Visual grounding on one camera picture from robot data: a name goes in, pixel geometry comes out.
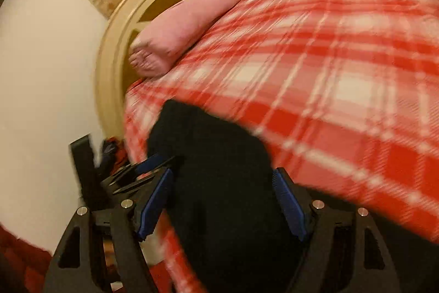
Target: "bed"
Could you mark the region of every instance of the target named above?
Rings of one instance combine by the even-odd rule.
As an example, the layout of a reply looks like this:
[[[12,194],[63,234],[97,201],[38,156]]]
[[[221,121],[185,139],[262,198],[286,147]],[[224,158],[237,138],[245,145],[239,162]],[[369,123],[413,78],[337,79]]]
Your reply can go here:
[[[439,0],[241,0],[168,74],[128,88],[129,155],[145,158],[174,97],[248,128],[295,182],[439,242],[438,17]],[[124,61],[119,95],[135,80]],[[161,228],[178,290],[202,292]]]

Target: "red plaid blanket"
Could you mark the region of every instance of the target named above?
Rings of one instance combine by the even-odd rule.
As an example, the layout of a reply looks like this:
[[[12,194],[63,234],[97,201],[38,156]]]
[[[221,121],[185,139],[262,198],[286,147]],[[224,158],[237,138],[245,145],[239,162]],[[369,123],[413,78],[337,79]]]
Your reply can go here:
[[[293,180],[439,242],[439,0],[241,0],[126,97],[132,159],[175,97],[237,121]],[[201,292],[175,232],[180,292]]]

